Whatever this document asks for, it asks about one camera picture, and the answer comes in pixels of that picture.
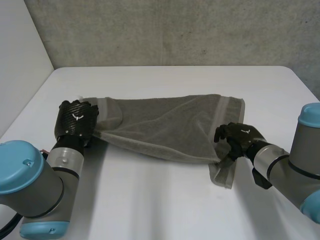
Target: white wall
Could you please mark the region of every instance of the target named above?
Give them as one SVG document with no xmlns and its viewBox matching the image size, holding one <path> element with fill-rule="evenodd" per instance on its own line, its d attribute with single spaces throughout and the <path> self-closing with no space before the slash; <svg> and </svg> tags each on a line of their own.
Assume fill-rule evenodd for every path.
<svg viewBox="0 0 320 240">
<path fill-rule="evenodd" d="M 23 0 L 0 0 L 0 137 L 53 72 Z"/>
</svg>

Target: towel fold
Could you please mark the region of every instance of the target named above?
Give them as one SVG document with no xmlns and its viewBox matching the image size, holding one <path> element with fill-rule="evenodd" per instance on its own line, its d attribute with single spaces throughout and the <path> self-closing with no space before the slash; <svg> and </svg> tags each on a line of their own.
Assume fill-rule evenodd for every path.
<svg viewBox="0 0 320 240">
<path fill-rule="evenodd" d="M 110 144 L 169 161 L 208 164 L 211 181 L 231 188 L 236 164 L 217 164 L 230 150 L 226 141 L 214 143 L 221 124 L 242 123 L 242 99 L 218 94 L 173 98 L 85 98 L 98 105 L 94 136 Z"/>
</svg>

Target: wall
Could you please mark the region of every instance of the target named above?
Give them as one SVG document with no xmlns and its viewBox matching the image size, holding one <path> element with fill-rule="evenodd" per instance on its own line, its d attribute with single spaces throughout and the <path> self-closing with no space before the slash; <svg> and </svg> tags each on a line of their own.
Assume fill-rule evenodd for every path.
<svg viewBox="0 0 320 240">
<path fill-rule="evenodd" d="M 25 0 L 55 68 L 280 65 L 320 97 L 319 0 Z"/>
<path fill-rule="evenodd" d="M 1 0 L 0 23 L 1 137 L 53 66 L 23 0 Z"/>
</svg>

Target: gray concrete wall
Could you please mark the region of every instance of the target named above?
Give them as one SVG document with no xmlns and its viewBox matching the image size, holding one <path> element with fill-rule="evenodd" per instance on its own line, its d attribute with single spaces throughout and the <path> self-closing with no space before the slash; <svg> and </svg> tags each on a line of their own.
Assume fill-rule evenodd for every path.
<svg viewBox="0 0 320 240">
<path fill-rule="evenodd" d="M 25 0 L 55 68 L 280 65 L 320 98 L 320 0 Z"/>
</svg>

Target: light blue joint cap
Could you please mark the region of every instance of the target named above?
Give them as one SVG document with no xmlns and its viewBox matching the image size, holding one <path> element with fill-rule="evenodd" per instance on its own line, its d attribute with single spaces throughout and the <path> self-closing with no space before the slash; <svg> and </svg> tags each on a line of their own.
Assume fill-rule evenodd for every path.
<svg viewBox="0 0 320 240">
<path fill-rule="evenodd" d="M 298 122 L 308 127 L 320 128 L 320 102 L 304 105 Z"/>
<path fill-rule="evenodd" d="M 62 238 L 69 227 L 68 221 L 39 221 L 22 224 L 20 236 L 29 240 L 53 240 Z"/>
<path fill-rule="evenodd" d="M 320 224 L 320 190 L 315 191 L 303 201 L 300 211 L 315 223 Z"/>
<path fill-rule="evenodd" d="M 32 184 L 45 165 L 42 154 L 32 144 L 7 141 L 0 144 L 0 195 L 20 191 Z"/>
</svg>

